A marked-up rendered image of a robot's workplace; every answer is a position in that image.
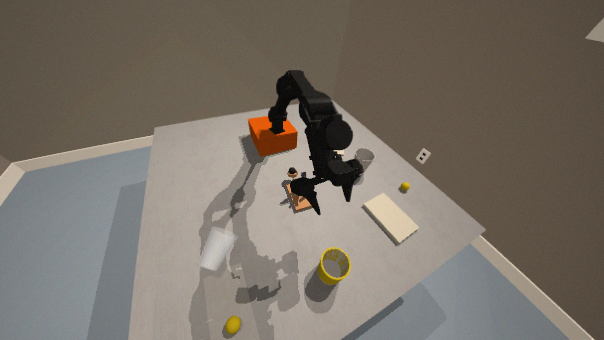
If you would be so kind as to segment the wooden catapult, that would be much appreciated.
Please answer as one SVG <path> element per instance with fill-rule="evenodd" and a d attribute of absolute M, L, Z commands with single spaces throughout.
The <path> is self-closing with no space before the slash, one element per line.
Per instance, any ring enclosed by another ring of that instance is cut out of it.
<path fill-rule="evenodd" d="M 292 181 L 299 179 L 299 178 L 296 178 L 296 176 L 298 175 L 297 170 L 294 174 L 290 174 L 289 171 L 287 172 L 287 174 L 289 177 L 293 178 Z M 301 178 L 302 177 L 306 178 L 306 172 L 301 173 Z M 296 212 L 312 207 L 306 198 L 304 198 L 303 196 L 298 196 L 291 192 L 290 184 L 287 184 L 286 187 L 287 187 L 287 190 L 289 192 L 290 198 L 292 200 L 292 203 L 294 205 Z"/>

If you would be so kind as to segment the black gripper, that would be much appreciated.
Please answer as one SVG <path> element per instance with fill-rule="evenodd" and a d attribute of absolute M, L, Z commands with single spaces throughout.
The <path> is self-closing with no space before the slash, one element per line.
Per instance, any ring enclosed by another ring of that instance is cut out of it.
<path fill-rule="evenodd" d="M 311 204 L 311 206 L 313 207 L 313 209 L 316 211 L 316 213 L 318 215 L 321 215 L 318 201 L 316 198 L 317 192 L 313 191 L 315 189 L 314 186 L 329 180 L 328 178 L 325 178 L 325 177 L 323 179 L 321 179 L 320 168 L 321 168 L 323 157 L 328 157 L 329 160 L 334 160 L 335 156 L 338 155 L 338 153 L 337 153 L 337 151 L 334 151 L 334 150 L 322 150 L 322 151 L 318 151 L 318 152 L 310 152 L 310 154 L 311 154 L 311 156 L 309 156 L 309 159 L 312 160 L 313 167 L 314 167 L 314 171 L 312 171 L 312 172 L 313 172 L 313 175 L 315 175 L 316 177 L 311 178 L 311 179 L 302 177 L 302 178 L 293 180 L 290 183 L 290 188 L 291 188 L 292 193 L 306 198 L 308 200 L 308 202 Z M 356 175 L 353 177 L 352 183 L 350 183 L 350 184 L 347 183 L 347 184 L 341 185 L 345 199 L 347 202 L 350 202 L 353 184 L 354 184 L 355 180 L 359 177 L 360 177 L 360 175 Z"/>

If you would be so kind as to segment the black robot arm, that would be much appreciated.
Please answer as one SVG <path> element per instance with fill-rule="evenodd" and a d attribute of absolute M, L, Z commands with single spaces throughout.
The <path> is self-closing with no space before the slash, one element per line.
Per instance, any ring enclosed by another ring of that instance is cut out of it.
<path fill-rule="evenodd" d="M 285 132 L 283 121 L 287 119 L 286 108 L 291 100 L 298 98 L 299 115 L 307 125 L 306 134 L 310 152 L 322 150 L 344 150 L 352 142 L 353 131 L 337 111 L 332 99 L 316 91 L 301 70 L 289 70 L 276 83 L 278 99 L 268 111 L 268 119 L 274 134 Z M 325 160 L 324 160 L 325 158 Z M 341 154 L 336 159 L 323 157 L 321 178 L 328 178 L 334 186 L 353 182 L 360 173 L 357 159 L 343 161 Z"/>

